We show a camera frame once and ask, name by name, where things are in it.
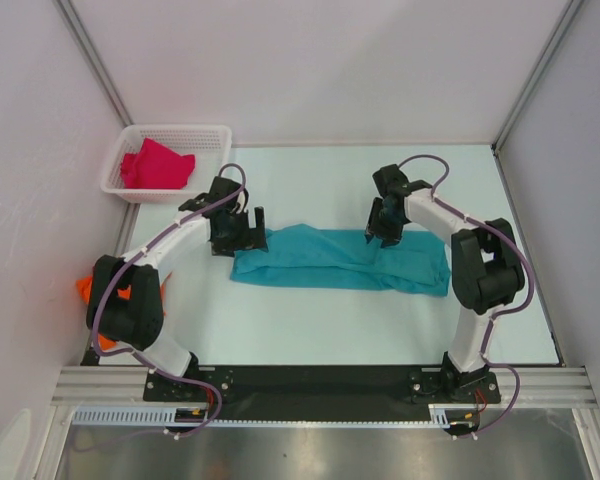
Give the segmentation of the teal t shirt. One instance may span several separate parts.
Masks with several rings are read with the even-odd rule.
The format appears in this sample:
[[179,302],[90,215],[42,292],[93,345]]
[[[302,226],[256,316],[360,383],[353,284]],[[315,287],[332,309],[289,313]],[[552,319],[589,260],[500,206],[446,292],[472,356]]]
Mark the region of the teal t shirt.
[[361,230],[297,224],[266,232],[267,251],[240,251],[230,279],[264,287],[397,291],[444,298],[451,270],[444,243],[406,231],[399,244],[367,241]]

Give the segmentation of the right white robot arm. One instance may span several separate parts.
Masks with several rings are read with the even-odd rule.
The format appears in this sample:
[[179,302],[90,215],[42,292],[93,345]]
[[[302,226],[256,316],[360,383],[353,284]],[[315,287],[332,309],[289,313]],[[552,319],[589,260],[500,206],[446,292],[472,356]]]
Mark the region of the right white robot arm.
[[476,220],[438,195],[447,175],[429,184],[408,179],[396,164],[374,172],[378,196],[365,238],[380,239],[384,248],[394,247],[401,242],[404,227],[417,224],[450,248],[451,286],[460,314],[433,395],[460,403],[488,391],[493,381],[487,350],[496,320],[529,305],[534,280],[507,220]]

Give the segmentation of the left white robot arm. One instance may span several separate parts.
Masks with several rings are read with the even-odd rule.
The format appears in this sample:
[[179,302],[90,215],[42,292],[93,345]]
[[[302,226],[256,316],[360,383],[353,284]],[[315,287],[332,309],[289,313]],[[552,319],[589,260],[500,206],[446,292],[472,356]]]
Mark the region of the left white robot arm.
[[248,201],[244,184],[218,175],[209,191],[181,204],[171,223],[147,243],[96,261],[86,325],[95,348],[100,337],[120,346],[100,348],[100,354],[136,356],[165,376],[167,389],[179,399],[199,392],[199,360],[167,331],[162,286],[179,260],[197,247],[208,244],[212,255],[224,257],[267,251],[265,210],[249,210]]

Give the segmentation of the white plastic basket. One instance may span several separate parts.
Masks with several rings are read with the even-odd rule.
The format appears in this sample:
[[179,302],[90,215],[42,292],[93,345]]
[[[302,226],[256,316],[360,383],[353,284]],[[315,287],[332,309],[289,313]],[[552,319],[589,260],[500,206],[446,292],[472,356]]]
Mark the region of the white plastic basket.
[[[130,189],[120,176],[127,154],[140,151],[151,139],[180,155],[193,155],[196,165],[181,189]],[[137,124],[122,130],[103,164],[100,188],[131,204],[176,204],[208,190],[220,168],[228,163],[231,129],[224,125]]]

